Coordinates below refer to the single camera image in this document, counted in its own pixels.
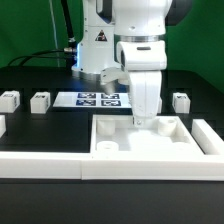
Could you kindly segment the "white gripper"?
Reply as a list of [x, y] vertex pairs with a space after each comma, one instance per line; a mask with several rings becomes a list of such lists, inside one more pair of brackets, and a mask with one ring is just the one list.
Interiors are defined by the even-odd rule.
[[133, 124], [158, 113], [162, 70], [167, 67], [165, 42], [118, 42], [116, 59], [128, 75]]

